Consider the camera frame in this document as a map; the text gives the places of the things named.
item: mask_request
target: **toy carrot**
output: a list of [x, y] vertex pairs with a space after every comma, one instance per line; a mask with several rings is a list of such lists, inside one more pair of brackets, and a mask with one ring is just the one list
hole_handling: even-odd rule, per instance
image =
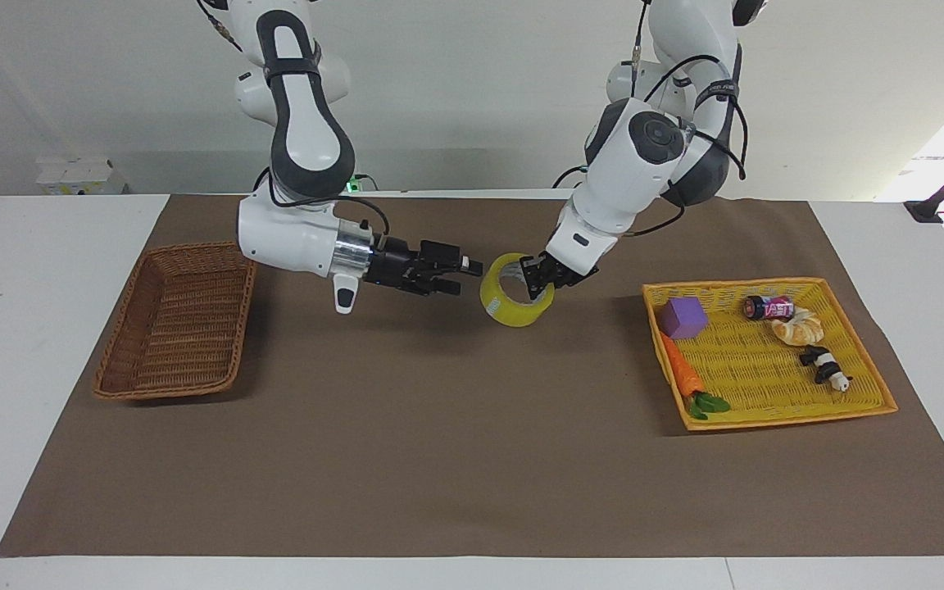
[[660, 336], [662, 337], [662, 343], [665, 345], [665, 354], [668, 356], [669, 366], [672, 367], [672, 378], [675, 379], [675, 387], [678, 389], [679, 395], [687, 400], [687, 411], [690, 412], [692, 418], [708, 420], [709, 417], [706, 412], [730, 411], [731, 406], [726, 400], [705, 391], [705, 382], [701, 381], [701, 376], [687, 362], [674, 341], [664, 334], [660, 334]]

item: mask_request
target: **croissant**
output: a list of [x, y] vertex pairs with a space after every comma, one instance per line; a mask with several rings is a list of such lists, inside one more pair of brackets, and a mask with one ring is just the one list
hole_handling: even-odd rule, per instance
[[797, 307], [789, 321], [771, 320], [771, 329], [775, 336], [790, 347], [808, 347], [820, 343], [825, 336], [821, 329], [821, 318], [805, 307]]

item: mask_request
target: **basket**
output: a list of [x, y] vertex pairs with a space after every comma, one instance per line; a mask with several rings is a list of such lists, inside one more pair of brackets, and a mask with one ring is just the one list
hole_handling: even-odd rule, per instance
[[231, 388], [256, 269], [235, 243], [145, 252], [126, 283], [94, 395], [147, 400]]
[[[742, 314], [749, 295], [787, 295], [797, 306], [821, 318], [825, 337], [819, 345], [836, 357], [843, 372], [853, 377], [846, 393], [828, 382], [814, 383], [814, 366], [802, 366], [800, 347], [788, 347], [771, 331], [768, 321]], [[731, 411], [692, 418], [679, 395], [665, 348], [660, 342], [658, 314], [672, 297], [697, 297], [709, 325], [696, 338], [675, 341], [687, 362], [701, 375], [709, 393], [731, 404]], [[705, 283], [644, 284], [643, 299], [651, 319], [655, 353], [688, 430], [756, 429], [860, 418], [898, 411], [869, 353], [824, 279], [762, 279], [705, 281]]]

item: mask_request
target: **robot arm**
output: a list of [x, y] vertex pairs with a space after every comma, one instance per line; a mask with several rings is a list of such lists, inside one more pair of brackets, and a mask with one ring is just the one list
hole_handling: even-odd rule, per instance
[[275, 127], [270, 173], [239, 205], [239, 246], [254, 261], [310, 272], [334, 283], [334, 309], [352, 312], [362, 281], [429, 295], [460, 294], [446, 273], [480, 276], [483, 265], [457, 246], [404, 240], [334, 215], [356, 168], [356, 154], [329, 104], [348, 93], [348, 69], [322, 52], [312, 29], [314, 0], [214, 0], [231, 8], [232, 31], [260, 69], [240, 75], [236, 98]]
[[[662, 63], [640, 62], [634, 97], [629, 96], [633, 63], [611, 72], [607, 91], [613, 103], [585, 145], [588, 177], [563, 206], [546, 251], [520, 262], [531, 298], [548, 284], [569, 287], [597, 272], [599, 259], [659, 195], [686, 207], [713, 197], [723, 186], [730, 98], [737, 98], [741, 70], [735, 23], [756, 18], [763, 4], [651, 2], [648, 25]], [[672, 70], [667, 81], [674, 89], [662, 87]], [[660, 91], [644, 102], [655, 86]]]

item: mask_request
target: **yellow tape roll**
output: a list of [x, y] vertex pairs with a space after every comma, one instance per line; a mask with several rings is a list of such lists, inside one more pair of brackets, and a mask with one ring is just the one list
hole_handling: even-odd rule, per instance
[[483, 303], [484, 310], [490, 314], [499, 324], [510, 326], [510, 328], [525, 328], [525, 326], [534, 324], [537, 318], [551, 306], [551, 299], [556, 294], [556, 288], [548, 285], [543, 293], [538, 295], [532, 303], [515, 302], [502, 288], [502, 276], [508, 279], [519, 279], [524, 281], [524, 272], [520, 269], [520, 258], [527, 254], [511, 253], [505, 254], [490, 265], [490, 270], [483, 276], [483, 282], [479, 284], [479, 301]]

